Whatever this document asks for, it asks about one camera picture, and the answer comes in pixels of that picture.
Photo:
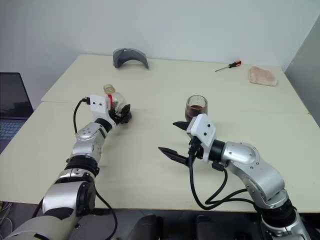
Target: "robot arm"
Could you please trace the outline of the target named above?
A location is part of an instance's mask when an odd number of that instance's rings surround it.
[[[6,240],[66,240],[80,218],[94,209],[101,148],[116,123],[109,116],[109,98],[91,95],[89,104],[95,121],[76,133],[65,169],[43,198],[43,216],[26,221]]]
[[[216,128],[206,114],[194,117],[190,123],[174,123],[190,136],[189,154],[212,161],[212,167],[224,168],[244,183],[261,215],[262,222],[273,238],[310,240],[297,210],[292,206],[281,174],[265,162],[258,150],[247,143],[223,142],[216,138]],[[174,150],[159,148],[170,159],[188,166],[188,158]]]

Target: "screwdriver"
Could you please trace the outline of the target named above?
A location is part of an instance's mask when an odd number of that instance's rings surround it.
[[[218,69],[218,70],[215,70],[215,72],[218,72],[218,71],[220,71],[220,70],[222,70],[222,69],[226,69],[226,68],[229,68],[229,69],[230,69],[230,68],[238,67],[238,66],[240,66],[240,65],[241,65],[241,61],[238,60],[238,61],[235,61],[235,62],[229,64],[228,66],[225,66],[225,67],[223,67],[223,68],[220,68],[220,69]]]

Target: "red screwdriver handle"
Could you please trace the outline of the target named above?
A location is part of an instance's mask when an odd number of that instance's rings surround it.
[[[238,67],[240,65],[241,65],[241,61],[238,60],[238,61],[235,61],[235,62],[229,64],[228,66],[229,66],[229,68],[234,68],[234,67]]]

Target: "table surface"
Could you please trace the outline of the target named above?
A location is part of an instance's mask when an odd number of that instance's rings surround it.
[[[112,56],[80,55],[41,100],[77,103],[93,93],[104,95],[103,86],[113,84],[133,108],[160,105],[170,98],[168,108],[183,110],[187,98],[198,94],[214,110],[308,113],[278,66],[263,66],[278,80],[273,87],[250,83],[252,65],[248,64],[215,72],[226,64],[163,59],[148,59],[148,63],[149,69],[130,61],[117,69]]]
[[[276,87],[249,83],[249,65],[214,72],[221,63],[149,59],[112,66],[109,56],[81,55],[43,97],[40,106],[0,155],[0,199],[38,203],[64,169],[75,143],[72,115],[76,103],[103,95],[111,83],[131,104],[132,120],[107,137],[95,182],[114,208],[199,210],[186,167],[158,147],[187,155],[189,137],[172,125],[183,121],[186,99],[200,94],[221,141],[254,145],[282,174],[300,212],[320,212],[320,161],[314,152],[320,129],[279,67],[268,66]],[[92,121],[89,106],[77,113],[78,128]],[[204,202],[220,186],[223,174],[197,160],[195,187]],[[221,197],[244,188],[229,174]],[[249,198],[248,193],[240,196]],[[96,206],[105,206],[98,199]],[[244,202],[224,203],[221,211],[254,211]]]

